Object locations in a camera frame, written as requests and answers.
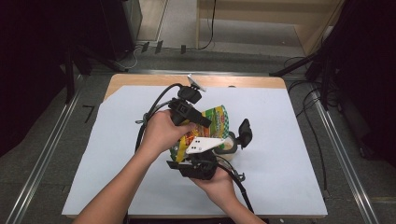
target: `metal floor strip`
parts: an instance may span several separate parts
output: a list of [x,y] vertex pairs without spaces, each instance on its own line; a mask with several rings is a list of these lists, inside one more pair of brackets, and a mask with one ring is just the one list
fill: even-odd
[[[313,98],[316,99],[319,94],[317,91],[312,93]],[[374,208],[370,202],[369,197],[366,194],[366,191],[359,180],[358,174],[356,173],[351,160],[347,155],[347,151],[344,147],[344,144],[341,141],[341,138],[335,129],[335,126],[332,122],[332,117],[329,111],[325,111],[320,102],[316,103],[317,110],[320,114],[320,117],[323,121],[323,124],[326,128],[327,134],[332,141],[332,146],[334,148],[335,154],[341,164],[341,168],[343,169],[344,175],[346,176],[346,181],[349,184],[350,189],[352,190],[355,201],[361,210],[361,216],[364,219],[364,222],[369,223],[379,223],[378,218],[376,217]]]
[[47,143],[44,146],[37,162],[35,163],[32,173],[30,173],[29,178],[21,190],[18,200],[9,214],[9,217],[6,221],[7,224],[21,223],[28,206],[35,195],[35,191],[37,190],[41,178],[47,169],[50,158],[55,151],[59,139],[62,136],[67,121],[69,120],[74,107],[76,106],[76,102],[78,101],[78,97],[80,96],[85,80],[86,78],[83,75],[78,76],[76,80],[76,93],[70,103],[64,106],[61,116],[58,118],[54,128],[52,129],[49,139],[47,140]]

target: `person's right hand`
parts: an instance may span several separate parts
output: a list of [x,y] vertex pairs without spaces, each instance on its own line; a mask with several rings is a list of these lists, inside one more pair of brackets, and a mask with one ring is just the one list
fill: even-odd
[[222,208],[230,201],[235,201],[235,191],[233,188],[233,180],[224,170],[219,167],[215,175],[210,180],[191,179],[198,187],[204,190],[209,199],[217,206]]

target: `white tabletop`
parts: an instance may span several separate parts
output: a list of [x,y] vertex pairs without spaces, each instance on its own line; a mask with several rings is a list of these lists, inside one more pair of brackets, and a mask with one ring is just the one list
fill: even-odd
[[[74,217],[133,156],[144,113],[165,89],[124,86],[99,109],[87,149],[78,167],[63,215]],[[224,105],[230,131],[237,135],[249,119],[253,140],[238,149],[232,165],[245,173],[242,182],[260,217],[324,217],[327,210],[304,140],[285,89],[207,88],[194,107],[200,111]],[[163,102],[177,96],[172,89]],[[131,217],[224,217],[188,178],[171,170],[164,152],[149,168],[129,208]],[[236,194],[244,202],[239,189]]]

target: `person's left hand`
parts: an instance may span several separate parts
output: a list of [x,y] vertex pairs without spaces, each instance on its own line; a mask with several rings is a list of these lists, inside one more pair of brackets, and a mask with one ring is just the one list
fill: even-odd
[[186,125],[175,126],[171,120],[171,111],[159,111],[148,121],[140,148],[151,150],[160,155],[172,147],[185,133],[194,129],[196,124],[190,122]]

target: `gray carpet floor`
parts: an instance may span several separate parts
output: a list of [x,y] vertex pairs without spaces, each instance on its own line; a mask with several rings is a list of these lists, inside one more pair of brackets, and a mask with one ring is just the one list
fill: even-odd
[[[129,69],[131,76],[133,73],[147,69],[238,72],[246,73],[246,75],[253,73],[251,74],[253,76],[266,76],[265,73],[283,68],[284,62],[287,60],[283,57],[208,51],[188,51],[183,55],[172,49],[163,49],[159,54],[155,54],[153,51],[154,49],[149,49],[145,53],[138,51],[135,53],[138,62],[134,68]],[[134,62],[134,55],[130,53],[119,63],[132,66]],[[106,87],[114,74],[105,66],[94,61],[92,61],[92,66],[92,75],[87,78],[75,110],[21,223],[72,222],[72,219],[62,216],[61,212],[79,161],[87,146],[97,109],[104,99]],[[295,71],[295,74],[301,74],[304,70],[305,68],[301,68]],[[289,86],[294,79],[301,77],[287,75],[286,83]],[[303,108],[303,99],[309,91],[309,85],[303,84],[291,92],[290,100],[296,113]],[[65,90],[54,98],[23,142],[0,158],[0,223],[6,222],[21,187],[35,166],[35,162],[50,136],[51,129],[64,108],[64,99]],[[85,120],[90,109],[83,107],[84,105],[95,105],[88,122]],[[312,223],[315,221],[317,223],[364,223],[318,111],[313,106],[307,110],[307,114],[318,134],[323,151],[328,191],[331,194],[331,197],[325,202],[329,215],[318,220],[271,219],[271,223]],[[394,223],[396,218],[396,202],[394,200],[396,197],[396,168],[385,161],[368,161],[362,158],[356,140],[348,129],[343,115],[336,108],[331,108],[331,114],[363,186],[369,197],[374,199],[373,207],[380,222]],[[318,183],[323,188],[323,173],[315,138],[304,115],[299,116],[298,122]],[[378,198],[393,198],[393,200],[384,201],[378,200]]]

